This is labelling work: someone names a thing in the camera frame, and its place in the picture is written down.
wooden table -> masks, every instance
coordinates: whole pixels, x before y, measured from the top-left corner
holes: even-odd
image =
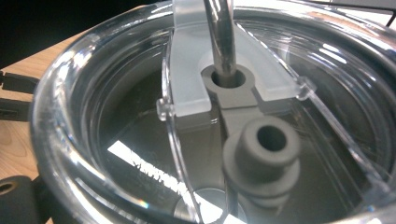
[[[1,69],[3,72],[41,78],[50,63],[79,35],[44,49],[20,62]],[[3,91],[0,97],[6,99],[31,101],[32,95]],[[0,179],[12,175],[26,175],[34,179],[38,172],[32,150],[27,122],[0,120]]]

